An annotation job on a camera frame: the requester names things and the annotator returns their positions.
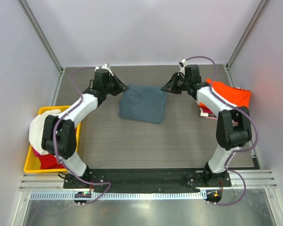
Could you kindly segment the blue-grey t shirt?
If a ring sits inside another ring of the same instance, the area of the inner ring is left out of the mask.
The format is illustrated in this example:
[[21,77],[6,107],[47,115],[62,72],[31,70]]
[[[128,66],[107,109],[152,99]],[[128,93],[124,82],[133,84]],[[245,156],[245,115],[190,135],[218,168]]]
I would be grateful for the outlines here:
[[119,101],[119,117],[161,124],[165,117],[166,92],[158,86],[128,85]]

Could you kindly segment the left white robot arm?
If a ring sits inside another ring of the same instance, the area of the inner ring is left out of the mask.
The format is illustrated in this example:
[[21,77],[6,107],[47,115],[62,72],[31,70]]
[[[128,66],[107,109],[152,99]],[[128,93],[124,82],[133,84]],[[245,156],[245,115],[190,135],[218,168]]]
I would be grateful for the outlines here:
[[80,188],[92,184],[90,169],[76,152],[76,128],[108,95],[117,96],[128,90],[107,64],[94,67],[94,79],[80,92],[79,99],[57,116],[48,115],[44,121],[41,146],[56,158]]

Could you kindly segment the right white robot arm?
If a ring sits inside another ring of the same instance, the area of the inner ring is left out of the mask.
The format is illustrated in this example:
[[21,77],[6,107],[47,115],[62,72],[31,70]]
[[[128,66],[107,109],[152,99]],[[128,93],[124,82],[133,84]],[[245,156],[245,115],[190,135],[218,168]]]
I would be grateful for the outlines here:
[[252,139],[249,110],[237,107],[221,97],[212,84],[202,82],[197,65],[179,64],[162,91],[181,94],[186,91],[195,101],[202,102],[217,117],[217,148],[204,167],[202,182],[206,186],[221,186],[227,178],[227,167],[234,155]]

